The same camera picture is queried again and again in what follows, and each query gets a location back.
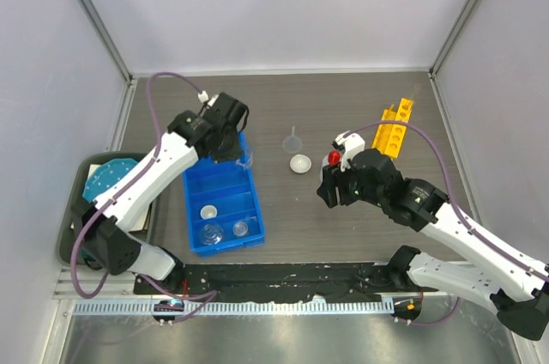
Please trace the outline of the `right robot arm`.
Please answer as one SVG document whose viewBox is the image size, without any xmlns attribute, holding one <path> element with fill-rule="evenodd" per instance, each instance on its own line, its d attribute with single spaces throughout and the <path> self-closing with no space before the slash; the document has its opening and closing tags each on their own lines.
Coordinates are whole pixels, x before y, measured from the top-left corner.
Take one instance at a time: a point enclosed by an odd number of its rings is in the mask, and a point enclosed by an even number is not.
<svg viewBox="0 0 549 364">
<path fill-rule="evenodd" d="M 413 285 L 450 292 L 484 307 L 518 336 L 539 341 L 548 326 L 548 265 L 503 242 L 471 219 L 448 194 L 423 179 L 401 176 L 375 149 L 353 158 L 331 151 L 317 195 L 334 208 L 356 202 L 379 208 L 391 221 L 452 249 L 473 265 L 451 266 L 411 246 L 390 259 L 392 288 Z"/>
</svg>

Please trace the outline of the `small white crucible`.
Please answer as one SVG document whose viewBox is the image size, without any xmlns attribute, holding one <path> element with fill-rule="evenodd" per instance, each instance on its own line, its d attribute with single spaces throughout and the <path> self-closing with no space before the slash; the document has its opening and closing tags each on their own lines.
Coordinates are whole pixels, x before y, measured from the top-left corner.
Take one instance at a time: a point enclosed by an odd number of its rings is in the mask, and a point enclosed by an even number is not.
<svg viewBox="0 0 549 364">
<path fill-rule="evenodd" d="M 200 217 L 203 220 L 215 218 L 218 215 L 218 210 L 215 206 L 208 204 L 201 208 Z"/>
</svg>

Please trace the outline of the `clear glass flask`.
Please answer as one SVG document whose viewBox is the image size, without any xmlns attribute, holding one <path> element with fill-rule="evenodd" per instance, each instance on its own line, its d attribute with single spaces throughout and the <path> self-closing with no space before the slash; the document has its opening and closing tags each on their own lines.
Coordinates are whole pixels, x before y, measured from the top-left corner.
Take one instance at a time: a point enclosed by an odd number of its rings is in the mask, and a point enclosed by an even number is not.
<svg viewBox="0 0 549 364">
<path fill-rule="evenodd" d="M 217 245 L 225 239 L 224 229 L 217 222 L 206 223 L 200 230 L 199 238 L 204 246 Z"/>
</svg>

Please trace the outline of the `clear glass beaker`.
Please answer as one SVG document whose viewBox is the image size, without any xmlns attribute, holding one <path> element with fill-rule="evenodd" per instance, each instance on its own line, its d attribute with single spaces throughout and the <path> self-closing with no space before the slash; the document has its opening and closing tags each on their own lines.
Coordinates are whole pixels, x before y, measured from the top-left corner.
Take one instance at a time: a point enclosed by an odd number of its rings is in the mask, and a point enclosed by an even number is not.
<svg viewBox="0 0 549 364">
<path fill-rule="evenodd" d="M 253 153 L 248 145 L 242 146 L 242 154 L 235 161 L 238 167 L 242 167 L 244 170 L 251 170 L 253 165 Z"/>
</svg>

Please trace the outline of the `yellow test tube rack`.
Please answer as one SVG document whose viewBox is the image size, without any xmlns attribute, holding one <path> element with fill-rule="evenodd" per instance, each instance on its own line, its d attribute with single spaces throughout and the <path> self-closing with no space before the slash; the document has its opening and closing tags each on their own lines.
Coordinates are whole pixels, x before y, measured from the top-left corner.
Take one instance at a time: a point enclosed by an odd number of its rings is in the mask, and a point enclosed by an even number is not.
<svg viewBox="0 0 549 364">
<path fill-rule="evenodd" d="M 397 108 L 391 104 L 389 108 L 383 111 L 382 121 L 398 121 L 408 123 L 413 110 L 414 101 L 407 98 L 401 98 Z M 401 147 L 406 135 L 407 127 L 400 124 L 380 124 L 377 127 L 372 147 L 377 149 L 383 155 L 387 155 L 391 160 L 398 158 Z"/>
</svg>

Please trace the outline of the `blue compartment bin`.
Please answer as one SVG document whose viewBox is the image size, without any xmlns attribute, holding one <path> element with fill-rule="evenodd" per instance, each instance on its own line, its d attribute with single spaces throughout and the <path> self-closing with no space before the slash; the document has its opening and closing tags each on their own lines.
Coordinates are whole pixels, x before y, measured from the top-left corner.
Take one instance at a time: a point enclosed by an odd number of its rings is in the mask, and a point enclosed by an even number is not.
<svg viewBox="0 0 549 364">
<path fill-rule="evenodd" d="M 240 135 L 240 143 L 250 146 L 244 134 Z M 190 249 L 197 256 L 212 257 L 265 242 L 266 231 L 252 169 L 244 170 L 235 161 L 216 163 L 210 158 L 202 159 L 183 172 L 182 185 Z M 203 220 L 200 210 L 208 204 L 217 208 L 218 215 Z M 248 224 L 246 236 L 233 234 L 232 226 L 237 221 Z M 214 246 L 204 246 L 199 238 L 202 226 L 209 222 L 219 223 L 225 233 L 224 241 Z"/>
</svg>

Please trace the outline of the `small clear glass jar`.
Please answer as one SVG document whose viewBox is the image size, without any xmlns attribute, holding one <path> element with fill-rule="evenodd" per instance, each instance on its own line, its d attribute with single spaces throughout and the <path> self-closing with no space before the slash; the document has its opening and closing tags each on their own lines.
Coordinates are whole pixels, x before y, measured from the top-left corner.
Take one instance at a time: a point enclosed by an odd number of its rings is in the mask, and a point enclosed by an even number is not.
<svg viewBox="0 0 549 364">
<path fill-rule="evenodd" d="M 236 237 L 244 237 L 249 232 L 248 224 L 245 221 L 237 221 L 232 226 L 232 232 Z"/>
</svg>

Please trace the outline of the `clear glass test tube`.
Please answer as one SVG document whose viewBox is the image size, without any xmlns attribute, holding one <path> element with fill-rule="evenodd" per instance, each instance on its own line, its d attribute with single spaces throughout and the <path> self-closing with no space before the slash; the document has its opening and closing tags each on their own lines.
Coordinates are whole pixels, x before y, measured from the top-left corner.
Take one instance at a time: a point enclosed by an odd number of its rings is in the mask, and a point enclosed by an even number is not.
<svg viewBox="0 0 549 364">
<path fill-rule="evenodd" d="M 412 102 L 415 102 L 421 89 L 422 89 L 422 86 L 419 83 L 415 83 L 413 85 L 413 92 L 411 93 L 409 100 Z"/>
</svg>

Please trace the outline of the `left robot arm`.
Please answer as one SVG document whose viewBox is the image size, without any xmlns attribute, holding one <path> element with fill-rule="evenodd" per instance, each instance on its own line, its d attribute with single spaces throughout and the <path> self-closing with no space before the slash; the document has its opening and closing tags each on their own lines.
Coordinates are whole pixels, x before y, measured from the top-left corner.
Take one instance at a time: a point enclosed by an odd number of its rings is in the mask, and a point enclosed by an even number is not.
<svg viewBox="0 0 549 364">
<path fill-rule="evenodd" d="M 74 203 L 77 233 L 71 257 L 89 254 L 110 275 L 125 271 L 153 278 L 163 294 L 174 294 L 183 282 L 177 259 L 168 251 L 134 237 L 130 230 L 149 205 L 201 159 L 235 161 L 243 153 L 239 133 L 250 111 L 231 95 L 220 93 L 199 112 L 181 112 L 156 146 L 135 167 L 93 201 Z"/>
</svg>

